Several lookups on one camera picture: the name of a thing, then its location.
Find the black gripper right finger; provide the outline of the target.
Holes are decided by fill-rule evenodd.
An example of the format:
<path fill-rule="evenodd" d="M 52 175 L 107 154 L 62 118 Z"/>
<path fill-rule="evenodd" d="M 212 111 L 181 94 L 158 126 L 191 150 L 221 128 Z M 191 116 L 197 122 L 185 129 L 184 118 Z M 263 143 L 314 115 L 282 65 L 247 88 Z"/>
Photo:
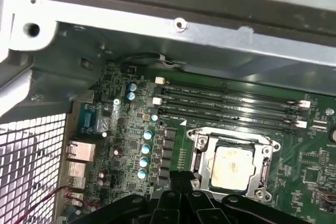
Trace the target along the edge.
<path fill-rule="evenodd" d="M 231 194 L 218 201 L 196 189 L 192 172 L 181 172 L 181 189 L 193 214 L 192 223 L 299 223 L 299 218 L 257 201 Z"/>

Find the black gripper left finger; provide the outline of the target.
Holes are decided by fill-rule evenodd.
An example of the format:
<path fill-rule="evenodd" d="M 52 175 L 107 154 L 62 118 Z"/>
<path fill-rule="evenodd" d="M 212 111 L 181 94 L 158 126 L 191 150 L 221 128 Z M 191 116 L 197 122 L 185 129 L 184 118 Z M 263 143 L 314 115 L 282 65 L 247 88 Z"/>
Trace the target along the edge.
<path fill-rule="evenodd" d="M 150 200 L 129 195 L 76 220 L 76 223 L 179 223 L 181 207 L 180 172 L 170 172 L 169 189 Z"/>

